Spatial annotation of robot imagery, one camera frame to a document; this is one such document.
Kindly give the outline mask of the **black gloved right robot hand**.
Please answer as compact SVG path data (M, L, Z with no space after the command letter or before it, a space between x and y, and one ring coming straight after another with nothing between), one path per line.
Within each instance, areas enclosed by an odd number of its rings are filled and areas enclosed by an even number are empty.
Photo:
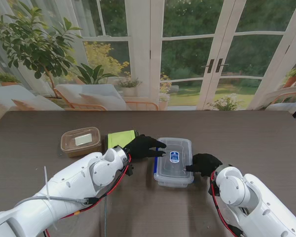
M210 177L222 162L211 154L195 154L192 157L192 165L187 165L185 171L199 172L202 177Z

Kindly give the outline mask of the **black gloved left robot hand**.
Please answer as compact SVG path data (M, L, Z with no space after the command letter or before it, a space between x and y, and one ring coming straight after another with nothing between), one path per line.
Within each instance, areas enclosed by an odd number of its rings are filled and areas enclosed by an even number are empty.
M139 135L128 143L124 148L124 152L132 159L162 157L165 152L159 149L165 149L166 144L145 135Z

